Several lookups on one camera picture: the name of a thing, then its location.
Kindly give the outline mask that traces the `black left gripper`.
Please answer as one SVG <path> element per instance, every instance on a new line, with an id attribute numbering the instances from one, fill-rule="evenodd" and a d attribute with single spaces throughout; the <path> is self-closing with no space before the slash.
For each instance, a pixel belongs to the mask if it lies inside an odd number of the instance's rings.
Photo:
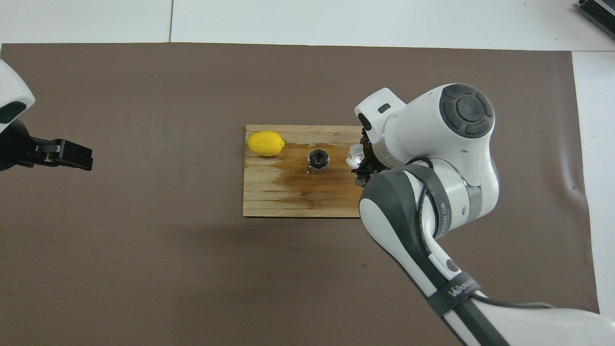
<path id="1" fill-rule="evenodd" d="M 0 135 L 0 170 L 13 166 L 46 166 L 47 157 L 59 166 L 92 169 L 92 149 L 65 139 L 55 139 L 54 148 L 47 155 L 39 150 L 39 146 L 46 144 L 47 140 L 32 137 L 22 121 L 13 121 Z"/>

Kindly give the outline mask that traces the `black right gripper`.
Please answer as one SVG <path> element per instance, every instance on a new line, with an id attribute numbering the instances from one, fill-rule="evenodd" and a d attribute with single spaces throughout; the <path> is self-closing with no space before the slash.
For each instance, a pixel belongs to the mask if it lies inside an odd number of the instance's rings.
<path id="1" fill-rule="evenodd" d="M 387 170 L 387 166 L 382 164 L 373 151 L 371 141 L 363 139 L 363 165 L 355 169 L 355 184 L 365 188 L 374 171 Z"/>

